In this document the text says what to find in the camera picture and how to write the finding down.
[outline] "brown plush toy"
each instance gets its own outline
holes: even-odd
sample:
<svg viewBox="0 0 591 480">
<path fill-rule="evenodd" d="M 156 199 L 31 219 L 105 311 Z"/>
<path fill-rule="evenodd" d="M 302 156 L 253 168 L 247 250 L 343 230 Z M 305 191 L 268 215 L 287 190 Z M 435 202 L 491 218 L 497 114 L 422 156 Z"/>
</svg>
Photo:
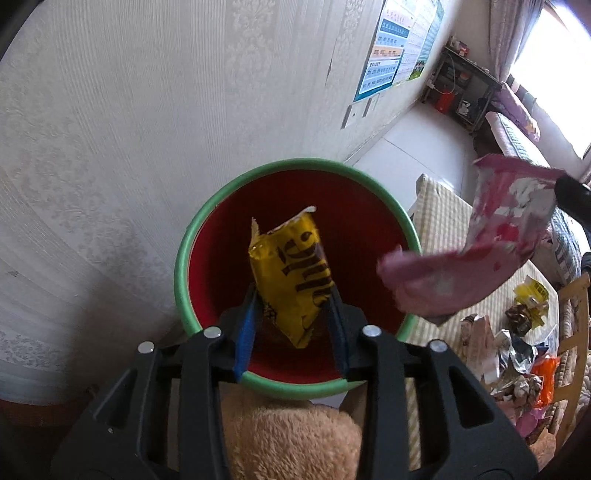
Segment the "brown plush toy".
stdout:
<svg viewBox="0 0 591 480">
<path fill-rule="evenodd" d="M 275 400 L 240 385 L 220 388 L 234 480 L 353 480 L 361 428 L 335 408 Z"/>
</svg>

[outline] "wall poster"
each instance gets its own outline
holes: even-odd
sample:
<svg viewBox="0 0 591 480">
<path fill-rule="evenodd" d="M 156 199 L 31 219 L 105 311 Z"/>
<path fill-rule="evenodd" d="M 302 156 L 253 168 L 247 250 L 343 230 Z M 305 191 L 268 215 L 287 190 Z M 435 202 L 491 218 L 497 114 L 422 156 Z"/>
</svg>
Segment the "wall poster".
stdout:
<svg viewBox="0 0 591 480">
<path fill-rule="evenodd" d="M 439 12 L 439 23 L 433 28 Z M 442 18 L 439 0 L 385 0 L 353 101 L 408 80 L 420 61 L 424 66 L 426 59 L 419 58 L 424 51 L 428 57 Z M 431 33 L 431 44 L 425 50 L 426 38 Z"/>
<path fill-rule="evenodd" d="M 433 43 L 435 42 L 437 34 L 439 33 L 439 27 L 441 27 L 444 13 L 443 6 L 441 5 L 441 2 L 438 1 L 435 20 L 433 20 L 431 27 L 429 27 L 427 38 L 425 38 L 425 43 L 423 44 L 421 53 L 418 54 L 417 62 L 414 66 L 413 72 L 410 74 L 409 80 L 413 80 L 421 76 L 423 69 L 425 68 L 425 64 L 427 63 L 427 59 L 429 58 L 429 54 L 431 53 L 431 49 L 433 48 Z"/>
</svg>

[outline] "red container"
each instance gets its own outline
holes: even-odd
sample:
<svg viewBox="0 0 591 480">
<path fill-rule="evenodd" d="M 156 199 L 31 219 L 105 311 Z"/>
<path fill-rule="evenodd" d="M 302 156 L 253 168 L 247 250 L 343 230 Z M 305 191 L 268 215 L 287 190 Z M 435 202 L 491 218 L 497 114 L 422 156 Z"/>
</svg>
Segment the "red container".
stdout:
<svg viewBox="0 0 591 480">
<path fill-rule="evenodd" d="M 452 105 L 453 99 L 456 97 L 456 94 L 453 92 L 442 93 L 439 96 L 439 100 L 435 103 L 435 108 L 439 110 L 441 113 L 448 113 L 449 108 Z"/>
<path fill-rule="evenodd" d="M 224 310 L 240 305 L 254 281 L 247 253 L 251 218 L 264 232 L 309 205 L 317 207 L 314 221 L 343 301 L 363 309 L 369 322 L 406 338 L 415 317 L 405 319 L 397 310 L 375 269 L 378 258 L 397 245 L 420 250 L 412 223 L 370 177 L 341 163 L 310 158 L 264 165 L 238 177 L 195 216 L 175 271 L 177 305 L 189 335 L 215 325 Z M 262 342 L 258 336 L 242 382 L 288 398 L 317 398 L 351 388 L 335 369 L 327 333 L 305 349 Z"/>
</svg>

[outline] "black shelf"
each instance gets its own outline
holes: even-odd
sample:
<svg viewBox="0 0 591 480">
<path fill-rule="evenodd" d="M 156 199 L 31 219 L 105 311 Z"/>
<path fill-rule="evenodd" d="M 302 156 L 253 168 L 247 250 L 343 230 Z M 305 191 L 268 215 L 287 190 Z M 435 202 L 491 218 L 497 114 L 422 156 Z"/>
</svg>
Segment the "black shelf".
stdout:
<svg viewBox="0 0 591 480">
<path fill-rule="evenodd" d="M 450 79 L 447 75 L 450 66 L 452 66 L 452 72 L 456 77 L 455 87 L 453 87 L 454 80 Z M 457 81 L 458 75 L 460 75 L 461 73 L 470 74 L 470 78 L 467 80 L 467 82 L 463 82 L 463 85 L 459 85 Z M 459 113 L 457 113 L 456 110 L 457 105 L 466 96 L 466 91 L 471 86 L 474 78 L 477 78 L 481 82 L 483 82 L 486 88 L 480 94 L 478 94 L 478 92 L 475 91 L 472 92 L 472 90 L 474 89 L 471 90 L 471 92 L 478 95 L 478 97 L 472 99 L 470 102 L 478 102 L 478 106 L 480 108 L 475 112 L 471 112 L 472 114 L 470 118 L 468 118 L 460 115 Z M 435 92 L 437 90 L 444 90 L 445 87 L 441 87 L 441 85 L 444 85 L 449 89 L 453 88 L 452 91 L 456 95 L 460 96 L 460 98 L 458 98 L 458 101 L 454 102 L 454 107 L 452 107 L 449 110 L 448 115 L 454 118 L 457 122 L 464 125 L 470 131 L 470 133 L 474 133 L 476 130 L 480 128 L 482 122 L 484 121 L 486 110 L 493 95 L 502 87 L 502 83 L 499 82 L 496 78 L 494 78 L 490 73 L 485 72 L 481 67 L 475 65 L 467 58 L 459 56 L 455 51 L 453 51 L 449 47 L 443 47 L 441 55 L 439 57 L 439 61 L 437 62 L 436 69 L 432 73 L 430 81 L 427 82 L 421 101 L 425 102 L 430 97 L 433 97 L 433 95 L 430 95 L 431 92 Z M 480 103 L 479 99 L 485 99 L 486 102 Z"/>
</svg>

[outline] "floor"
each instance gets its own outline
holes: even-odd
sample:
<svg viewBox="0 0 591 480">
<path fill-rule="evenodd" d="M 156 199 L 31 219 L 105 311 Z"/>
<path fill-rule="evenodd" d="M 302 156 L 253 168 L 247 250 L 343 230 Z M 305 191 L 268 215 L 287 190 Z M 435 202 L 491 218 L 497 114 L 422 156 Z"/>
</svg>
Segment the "floor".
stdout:
<svg viewBox="0 0 591 480">
<path fill-rule="evenodd" d="M 354 167 L 379 181 L 408 210 L 423 173 L 472 204 L 475 159 L 467 130 L 433 106 L 418 103 Z"/>
</svg>

